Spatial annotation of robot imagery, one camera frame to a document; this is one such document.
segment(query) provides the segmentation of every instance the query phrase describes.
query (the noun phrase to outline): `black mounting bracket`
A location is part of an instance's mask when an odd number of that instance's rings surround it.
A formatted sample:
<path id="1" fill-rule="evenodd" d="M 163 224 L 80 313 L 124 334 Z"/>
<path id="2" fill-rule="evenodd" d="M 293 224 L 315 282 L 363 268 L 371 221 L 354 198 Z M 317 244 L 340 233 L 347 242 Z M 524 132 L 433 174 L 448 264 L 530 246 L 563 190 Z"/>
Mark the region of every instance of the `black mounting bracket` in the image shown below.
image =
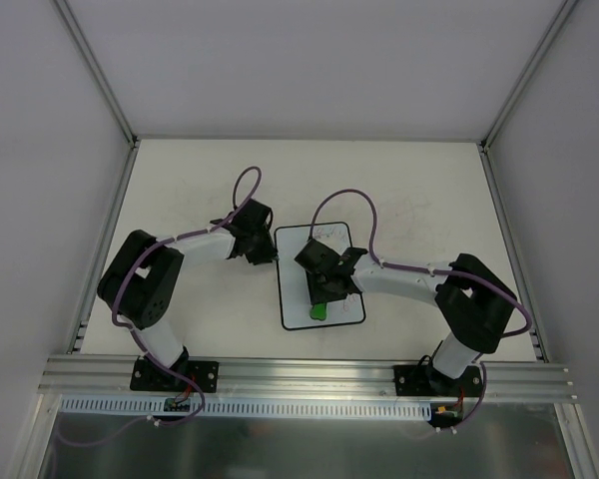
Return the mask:
<path id="1" fill-rule="evenodd" d="M 216 361 L 187 360 L 180 365 L 178 372 L 191 377 L 205 393 L 214 393 L 218 388 L 220 364 Z M 131 375 L 132 391 L 146 392 L 183 392 L 187 384 L 173 376 L 165 374 L 144 357 L 139 357 L 133 366 Z"/>
<path id="2" fill-rule="evenodd" d="M 399 364 L 392 366 L 395 394 L 411 397 L 438 397 L 439 393 L 430 385 L 425 365 Z M 479 397 L 483 389 L 479 366 L 468 366 L 463 374 L 453 381 L 447 396 L 457 396 L 463 389 L 464 397 Z"/>

